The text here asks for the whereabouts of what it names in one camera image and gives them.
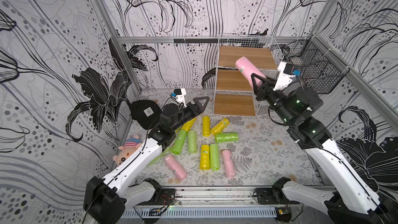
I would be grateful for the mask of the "pink roll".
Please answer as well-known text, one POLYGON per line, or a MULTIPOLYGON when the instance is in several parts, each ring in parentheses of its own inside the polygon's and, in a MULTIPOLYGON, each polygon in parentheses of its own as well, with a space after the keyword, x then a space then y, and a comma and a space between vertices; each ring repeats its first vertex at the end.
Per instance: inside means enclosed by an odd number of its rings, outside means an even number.
POLYGON ((182 181, 187 177, 187 171, 182 167, 182 165, 175 159, 173 155, 168 154, 164 157, 164 161, 166 166, 173 172, 174 176, 178 180, 182 181))
POLYGON ((224 164, 224 170, 226 173, 227 178, 234 178, 235 177, 235 170, 234 170, 234 164, 232 160, 232 154, 230 150, 223 150, 222 151, 222 157, 223 157, 223 164, 224 164))
POLYGON ((258 75, 262 78, 266 78, 266 76, 250 62, 246 57, 241 57, 235 62, 235 66, 242 73, 242 75, 249 81, 251 88, 254 88, 254 83, 251 78, 252 74, 258 75))

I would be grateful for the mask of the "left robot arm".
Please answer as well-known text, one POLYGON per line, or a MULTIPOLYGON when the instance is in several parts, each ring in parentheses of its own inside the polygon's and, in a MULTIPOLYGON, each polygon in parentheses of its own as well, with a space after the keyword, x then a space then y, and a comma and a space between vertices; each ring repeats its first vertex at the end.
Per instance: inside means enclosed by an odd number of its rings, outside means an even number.
POLYGON ((184 108, 165 103, 147 127, 149 133, 138 150, 105 176, 88 181, 83 203, 87 215, 98 224, 115 224, 127 208, 155 202, 160 197, 159 183, 150 178, 135 185, 134 179, 171 145, 176 130, 206 110, 209 101, 208 96, 195 97, 184 108))

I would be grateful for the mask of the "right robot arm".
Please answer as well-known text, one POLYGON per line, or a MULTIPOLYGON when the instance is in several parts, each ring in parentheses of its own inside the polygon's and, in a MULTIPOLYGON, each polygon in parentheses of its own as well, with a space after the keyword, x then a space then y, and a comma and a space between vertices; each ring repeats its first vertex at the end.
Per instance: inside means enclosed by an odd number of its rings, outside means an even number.
POLYGON ((323 101, 312 88, 301 86, 289 95, 277 89, 277 81, 251 74, 257 101, 267 101, 269 110, 280 117, 279 124, 298 146, 314 159, 335 187, 322 191, 282 177, 272 185, 272 194, 281 204, 299 202, 327 214, 335 224, 383 224, 393 203, 373 191, 340 152, 322 122, 312 114, 323 101))

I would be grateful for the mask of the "green roll near left arm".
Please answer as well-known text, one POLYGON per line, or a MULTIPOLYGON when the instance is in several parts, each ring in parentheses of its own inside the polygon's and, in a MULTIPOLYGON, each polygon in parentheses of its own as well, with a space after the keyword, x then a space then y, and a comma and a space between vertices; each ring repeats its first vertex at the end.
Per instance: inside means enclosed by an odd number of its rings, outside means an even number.
POLYGON ((162 160, 166 155, 168 155, 171 152, 171 148, 168 147, 165 151, 163 151, 160 155, 158 155, 156 158, 154 158, 148 166, 151 166, 153 164, 156 164, 158 161, 162 160))

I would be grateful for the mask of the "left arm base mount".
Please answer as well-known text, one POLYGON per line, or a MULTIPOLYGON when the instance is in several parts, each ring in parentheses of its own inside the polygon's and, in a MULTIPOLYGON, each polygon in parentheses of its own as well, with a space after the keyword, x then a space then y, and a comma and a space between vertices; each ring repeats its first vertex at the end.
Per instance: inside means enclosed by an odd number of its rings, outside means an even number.
POLYGON ((156 180, 148 178, 144 180, 143 184, 146 183, 154 189, 151 198, 148 201, 139 203, 138 205, 161 205, 161 204, 171 204, 175 199, 176 189, 175 188, 164 188, 156 180))

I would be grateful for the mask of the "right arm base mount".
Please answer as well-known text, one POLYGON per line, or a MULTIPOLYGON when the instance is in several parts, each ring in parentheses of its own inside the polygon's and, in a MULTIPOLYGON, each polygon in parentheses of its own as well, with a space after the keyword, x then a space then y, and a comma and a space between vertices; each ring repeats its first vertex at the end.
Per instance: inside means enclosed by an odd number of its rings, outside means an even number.
POLYGON ((256 188, 253 197, 260 205, 289 205, 298 204, 296 201, 289 201, 281 192, 273 188, 256 188))

